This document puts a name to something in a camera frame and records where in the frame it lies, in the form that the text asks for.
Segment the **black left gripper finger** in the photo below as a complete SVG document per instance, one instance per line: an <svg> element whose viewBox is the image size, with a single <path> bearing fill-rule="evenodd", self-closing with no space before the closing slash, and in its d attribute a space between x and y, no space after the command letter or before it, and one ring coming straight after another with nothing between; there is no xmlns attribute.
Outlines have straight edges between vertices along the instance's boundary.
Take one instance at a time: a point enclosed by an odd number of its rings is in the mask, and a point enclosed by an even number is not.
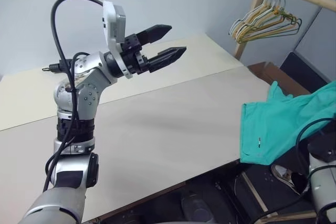
<svg viewBox="0 0 336 224"><path fill-rule="evenodd" d="M154 25L146 30L143 30L136 34L139 43L143 46L146 44L151 44L155 41L163 38L170 30L172 26L170 25Z"/></svg>
<svg viewBox="0 0 336 224"><path fill-rule="evenodd" d="M148 60L148 71L152 73L174 63L186 50L186 47L171 47L159 52L155 57Z"/></svg>

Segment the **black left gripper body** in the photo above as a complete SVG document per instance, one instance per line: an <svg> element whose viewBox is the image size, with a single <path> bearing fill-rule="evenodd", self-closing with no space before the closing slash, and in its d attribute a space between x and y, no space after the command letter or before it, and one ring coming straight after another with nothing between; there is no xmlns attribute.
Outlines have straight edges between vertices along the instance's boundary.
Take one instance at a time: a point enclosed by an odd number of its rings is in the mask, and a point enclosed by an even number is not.
<svg viewBox="0 0 336 224"><path fill-rule="evenodd" d="M148 43L148 34L132 34L127 36L121 44L120 55L131 74L142 74L149 71L149 61L141 54L142 46Z"/></svg>

